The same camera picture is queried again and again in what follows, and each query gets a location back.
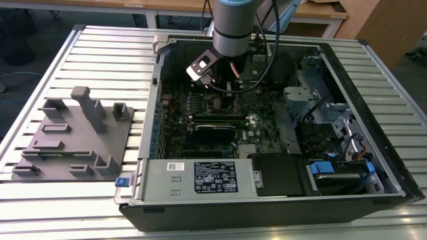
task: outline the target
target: blue latch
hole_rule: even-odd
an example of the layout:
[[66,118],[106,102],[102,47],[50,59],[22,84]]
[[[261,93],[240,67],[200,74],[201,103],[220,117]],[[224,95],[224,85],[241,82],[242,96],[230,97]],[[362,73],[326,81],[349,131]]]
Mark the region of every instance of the blue latch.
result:
[[332,174],[334,173],[332,163],[329,161],[316,161],[309,165],[312,174]]
[[130,178],[127,177],[117,177],[114,179],[114,186],[115,188],[127,188],[130,185]]
[[369,173],[374,172],[374,166],[369,161],[365,163],[365,167]]

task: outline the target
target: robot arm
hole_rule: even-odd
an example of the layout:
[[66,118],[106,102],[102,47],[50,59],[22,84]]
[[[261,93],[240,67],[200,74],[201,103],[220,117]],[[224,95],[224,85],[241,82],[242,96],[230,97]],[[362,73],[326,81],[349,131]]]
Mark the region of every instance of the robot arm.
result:
[[[248,51],[253,19],[257,8],[262,2],[264,0],[216,0],[213,11],[213,48],[208,49],[186,68],[186,73],[198,86],[204,86],[205,88],[212,87],[218,90],[217,87],[213,86],[214,79],[212,78],[210,66],[224,58],[232,61],[232,59],[238,58]],[[276,22],[278,23],[276,0],[270,2],[270,9],[273,9]],[[278,24],[276,24],[274,48],[278,43],[278,29]],[[268,67],[265,65],[258,79],[262,78],[266,71]]]

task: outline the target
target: floor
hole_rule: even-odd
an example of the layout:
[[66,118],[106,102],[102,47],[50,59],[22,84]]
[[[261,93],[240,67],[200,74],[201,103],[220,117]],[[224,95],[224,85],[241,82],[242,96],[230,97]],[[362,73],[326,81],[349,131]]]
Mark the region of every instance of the floor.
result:
[[[58,16],[59,19],[53,20],[49,11],[31,11],[31,19],[37,32],[26,37],[26,42],[34,52],[35,60],[19,67],[10,67],[0,60],[0,76],[3,73],[11,72],[35,72],[42,74],[49,67],[74,24],[114,27],[146,26],[142,15],[137,15],[136,18],[133,18],[130,14],[61,11]],[[176,17],[173,17],[173,19],[166,19],[160,16],[158,25],[165,29],[198,30],[200,18],[180,17],[176,19]],[[420,108],[427,112],[427,63],[424,61],[412,61],[410,57],[405,56],[397,63],[392,73]],[[1,83],[6,87],[5,91],[0,93],[0,139],[6,134],[23,106],[22,103],[5,102],[25,102],[38,80],[39,77],[35,75],[11,75],[0,78]]]
[[[58,16],[59,19],[53,20],[49,11],[31,11],[31,20],[37,31],[26,37],[26,42],[34,52],[35,60],[23,66],[11,67],[0,59],[0,76],[14,72],[42,74],[74,24],[130,28],[134,28],[136,25],[137,27],[146,27],[144,15],[136,15],[136,19],[133,19],[132,14],[59,11]],[[166,17],[160,16],[158,26],[165,29],[198,30],[200,17],[177,18],[173,16],[166,19]],[[0,83],[5,86],[5,91],[0,93],[0,140],[7,132],[38,80],[39,77],[35,75],[10,75],[0,78]]]

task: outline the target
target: aluminum extrusion table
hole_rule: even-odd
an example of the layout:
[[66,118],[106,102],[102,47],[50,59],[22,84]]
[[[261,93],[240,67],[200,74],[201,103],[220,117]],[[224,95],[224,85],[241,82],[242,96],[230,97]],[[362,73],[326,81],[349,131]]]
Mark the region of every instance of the aluminum extrusion table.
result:
[[[200,35],[196,31],[102,26],[77,27],[70,32],[0,145],[0,239],[425,239],[427,200],[349,223],[144,233],[118,212],[113,182],[9,183],[13,165],[43,118],[38,107],[46,97],[66,98],[65,103],[75,105],[69,99],[73,86],[87,86],[90,97],[101,99],[102,106],[119,101],[134,108],[121,172],[134,171],[156,34]],[[281,39],[330,45],[427,195],[427,118],[370,47],[354,40]],[[119,195],[127,197],[130,189],[125,188]]]

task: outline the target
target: warning label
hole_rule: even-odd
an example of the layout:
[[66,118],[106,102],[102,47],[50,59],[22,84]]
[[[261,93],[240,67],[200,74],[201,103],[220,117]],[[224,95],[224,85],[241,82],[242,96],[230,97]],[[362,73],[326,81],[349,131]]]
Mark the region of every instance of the warning label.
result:
[[238,192],[234,162],[194,162],[193,190],[197,194]]

